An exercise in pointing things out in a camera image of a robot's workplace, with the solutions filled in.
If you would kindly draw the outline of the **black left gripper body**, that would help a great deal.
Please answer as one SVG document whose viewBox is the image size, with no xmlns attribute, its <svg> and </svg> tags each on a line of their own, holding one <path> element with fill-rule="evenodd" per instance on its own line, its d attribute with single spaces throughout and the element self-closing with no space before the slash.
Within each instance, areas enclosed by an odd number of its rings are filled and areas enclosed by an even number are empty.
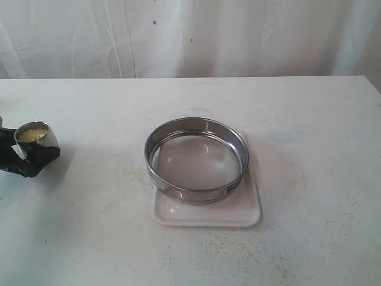
<svg viewBox="0 0 381 286">
<path fill-rule="evenodd" d="M 12 146 L 1 143 L 1 170 L 26 176 L 26 162 L 14 151 Z"/>
</svg>

